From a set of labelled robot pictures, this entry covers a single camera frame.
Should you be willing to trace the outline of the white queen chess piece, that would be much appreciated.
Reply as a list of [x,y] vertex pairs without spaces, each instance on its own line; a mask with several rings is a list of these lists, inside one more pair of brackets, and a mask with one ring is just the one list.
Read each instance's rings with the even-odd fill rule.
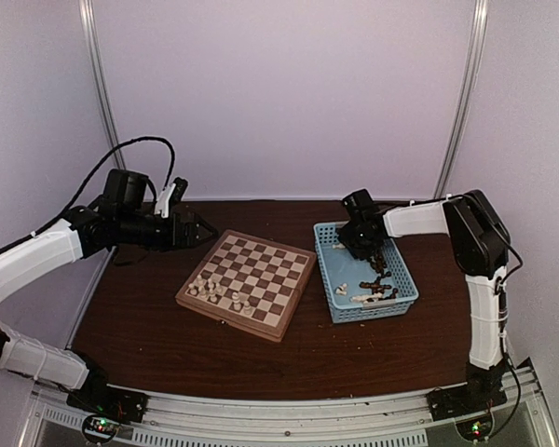
[[240,295],[238,292],[235,291],[232,293],[232,306],[235,311],[240,311],[242,308]]

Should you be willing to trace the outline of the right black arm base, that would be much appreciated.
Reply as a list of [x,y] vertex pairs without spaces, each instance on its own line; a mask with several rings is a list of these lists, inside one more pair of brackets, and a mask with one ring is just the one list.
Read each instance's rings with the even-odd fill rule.
[[508,401],[502,387],[506,363],[501,360],[489,369],[466,365],[466,382],[449,388],[435,388],[426,396],[431,417],[440,421],[485,412]]

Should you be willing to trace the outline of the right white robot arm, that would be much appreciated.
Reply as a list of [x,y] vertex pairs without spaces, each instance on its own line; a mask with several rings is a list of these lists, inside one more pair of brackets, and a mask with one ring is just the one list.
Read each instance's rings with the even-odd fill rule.
[[341,200],[349,220],[338,240],[358,260],[367,260],[389,239],[441,234],[449,237],[470,297],[469,365],[489,371],[504,359],[505,316],[501,295],[509,277],[511,236],[480,190],[380,209],[361,189]]

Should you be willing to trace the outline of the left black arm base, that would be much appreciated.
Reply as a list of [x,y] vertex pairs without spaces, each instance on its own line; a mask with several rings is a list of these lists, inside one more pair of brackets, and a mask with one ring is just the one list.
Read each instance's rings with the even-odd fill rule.
[[89,374],[79,389],[68,390],[67,404],[121,423],[141,423],[148,397],[109,384],[107,372],[90,358],[81,357]]

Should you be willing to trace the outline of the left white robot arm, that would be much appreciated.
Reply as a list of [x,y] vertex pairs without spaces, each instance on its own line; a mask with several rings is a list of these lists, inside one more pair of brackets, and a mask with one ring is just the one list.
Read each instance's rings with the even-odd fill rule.
[[146,205],[152,187],[145,174],[113,169],[90,204],[66,206],[46,228],[1,251],[0,370],[78,389],[95,413],[115,406],[114,390],[93,377],[97,367],[65,348],[104,252],[177,251],[218,236],[198,214],[179,209],[186,180],[171,181]]

